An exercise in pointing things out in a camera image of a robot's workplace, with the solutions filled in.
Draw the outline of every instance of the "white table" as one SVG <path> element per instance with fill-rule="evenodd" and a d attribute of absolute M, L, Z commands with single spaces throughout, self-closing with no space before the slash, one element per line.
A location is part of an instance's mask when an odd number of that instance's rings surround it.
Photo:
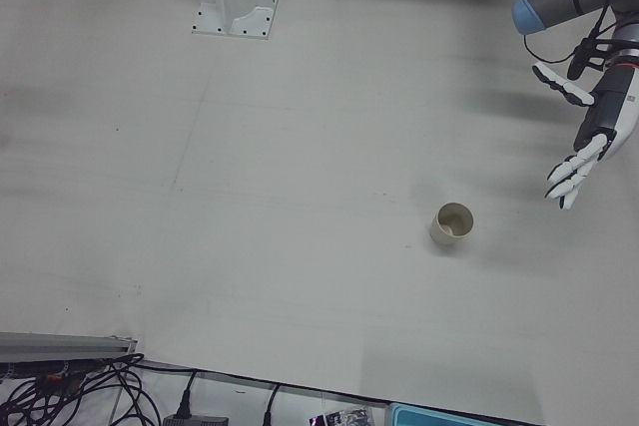
<path fill-rule="evenodd" d="M 0 0 L 0 330 L 636 424 L 639 138 L 572 212 L 543 199 L 583 111 L 512 1 L 281 0 L 265 42 L 191 34 L 197 0 Z M 452 251 L 448 201 L 476 218 Z"/>

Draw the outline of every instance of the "black wire bundle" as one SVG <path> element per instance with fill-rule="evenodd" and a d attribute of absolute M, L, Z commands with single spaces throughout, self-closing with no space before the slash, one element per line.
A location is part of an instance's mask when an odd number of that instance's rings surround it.
<path fill-rule="evenodd" d="M 70 413 L 62 426 L 68 426 L 78 413 L 82 400 L 96 391 L 122 388 L 131 401 L 131 406 L 124 414 L 113 420 L 111 426 L 116 426 L 127 420 L 137 420 L 142 426 L 160 426 L 162 418 L 158 408 L 147 392 L 142 388 L 142 378 L 131 371 L 139 367 L 144 355 L 131 354 L 113 360 L 105 360 L 100 366 L 91 370 L 62 378 L 55 382 L 66 380 L 69 383 L 76 380 L 77 388 L 71 391 L 54 391 L 45 387 L 49 377 L 39 377 L 21 383 L 9 395 L 6 402 L 0 405 L 0 426 L 51 426 L 60 414 L 67 409 Z M 154 418 L 145 413 L 141 402 L 148 403 Z"/>

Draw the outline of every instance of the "robot finger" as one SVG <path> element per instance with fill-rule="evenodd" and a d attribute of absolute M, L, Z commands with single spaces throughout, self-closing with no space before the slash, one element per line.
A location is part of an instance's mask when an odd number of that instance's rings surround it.
<path fill-rule="evenodd" d="M 570 191 L 565 196 L 559 199 L 559 207 L 562 210 L 570 210 L 577 200 L 577 196 L 579 195 L 579 189 L 581 189 L 581 185 L 578 185 L 572 191 Z"/>
<path fill-rule="evenodd" d="M 572 182 L 571 179 L 566 179 L 562 182 L 559 182 L 556 185 L 553 185 L 548 192 L 546 192 L 546 198 L 555 200 L 559 197 L 565 197 L 570 192 L 572 192 L 577 186 Z"/>
<path fill-rule="evenodd" d="M 606 145 L 608 145 L 608 138 L 604 134 L 596 135 L 586 147 L 577 152 L 577 155 L 568 157 L 562 164 L 555 166 L 548 175 L 548 181 L 556 184 L 574 175 L 584 165 L 590 163 L 594 165 Z M 588 168 L 588 173 L 592 170 L 593 165 Z"/>
<path fill-rule="evenodd" d="M 546 84 L 552 90 L 560 92 L 569 103 L 580 107 L 590 107 L 595 104 L 595 98 L 592 95 L 555 74 L 542 62 L 537 62 L 533 65 L 532 72 L 539 81 Z"/>

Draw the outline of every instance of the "robotic hand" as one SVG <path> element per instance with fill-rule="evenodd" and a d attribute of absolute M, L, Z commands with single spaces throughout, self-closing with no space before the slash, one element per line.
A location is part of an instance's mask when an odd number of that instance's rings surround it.
<path fill-rule="evenodd" d="M 639 120 L 639 63 L 610 67 L 588 94 L 559 77 L 541 62 L 532 67 L 537 78 L 559 91 L 571 104 L 588 109 L 574 141 L 575 155 L 557 165 L 548 181 L 549 199 L 570 210 L 582 182 L 593 167 L 612 157 L 626 142 Z"/>
<path fill-rule="evenodd" d="M 601 23 L 608 8 L 616 16 L 610 40 L 600 40 L 608 29 Z M 639 119 L 639 0 L 517 0 L 512 16 L 517 30 L 532 34 L 603 9 L 590 35 L 573 52 L 568 79 L 577 80 L 586 67 L 604 71 L 601 81 L 587 93 L 556 75 L 543 63 L 533 66 L 537 78 L 559 91 L 571 104 L 587 108 L 573 147 L 575 155 L 557 165 L 548 176 L 549 199 L 559 199 L 569 210 L 582 182 L 594 166 L 612 157 L 632 134 Z M 593 63 L 592 59 L 601 59 Z"/>

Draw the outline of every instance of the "teal bin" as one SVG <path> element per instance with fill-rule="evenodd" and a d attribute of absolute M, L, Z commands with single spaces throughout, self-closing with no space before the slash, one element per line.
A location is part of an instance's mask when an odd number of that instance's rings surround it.
<path fill-rule="evenodd" d="M 386 426 L 495 426 L 495 423 L 392 403 L 386 410 Z"/>

